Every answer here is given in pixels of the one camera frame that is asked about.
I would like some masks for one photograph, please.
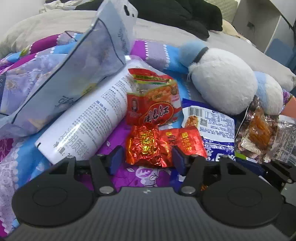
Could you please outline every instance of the snack bag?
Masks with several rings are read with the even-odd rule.
[[[126,142],[128,164],[172,167],[172,147],[177,145],[185,155],[207,157],[202,138],[195,127],[159,130],[158,126],[133,126]]]
[[[148,69],[129,69],[137,93],[128,93],[127,124],[153,127],[177,120],[181,100],[177,82]]]
[[[254,96],[235,138],[236,152],[262,162],[274,142],[278,118],[264,114],[260,99]]]
[[[279,115],[278,131],[264,161],[270,162],[273,158],[296,166],[296,119]]]
[[[140,166],[171,167],[167,151],[160,145],[158,126],[133,126],[126,141],[126,162]]]
[[[182,127],[194,126],[203,138],[208,161],[219,161],[221,155],[234,159],[234,119],[198,101],[182,100]]]
[[[173,128],[159,131],[160,145],[162,145],[168,155],[167,158],[172,162],[172,147],[177,145],[185,155],[200,155],[207,158],[202,138],[198,129],[194,126],[185,128]]]

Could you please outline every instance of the white cabinet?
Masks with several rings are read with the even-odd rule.
[[[262,52],[267,50],[274,38],[292,48],[293,31],[289,29],[281,13],[293,25],[296,18],[296,0],[241,0],[232,25]],[[248,22],[255,27],[247,27]]]

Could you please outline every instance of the white plush ball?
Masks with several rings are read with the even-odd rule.
[[[225,114],[241,113],[257,91],[252,69],[225,50],[210,48],[198,63],[189,66],[189,73],[205,101]]]

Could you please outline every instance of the blue and white snack package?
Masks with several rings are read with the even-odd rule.
[[[182,127],[196,126],[203,138],[208,161],[219,161],[221,155],[234,160],[234,119],[215,111],[208,104],[183,99]]]

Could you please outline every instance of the orange snack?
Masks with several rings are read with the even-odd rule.
[[[185,127],[188,127],[188,126],[195,126],[196,128],[198,128],[198,116],[196,115],[189,116],[185,123]]]
[[[250,122],[249,140],[261,150],[265,150],[268,146],[271,134],[272,128],[265,121],[263,110],[257,109],[254,118]]]

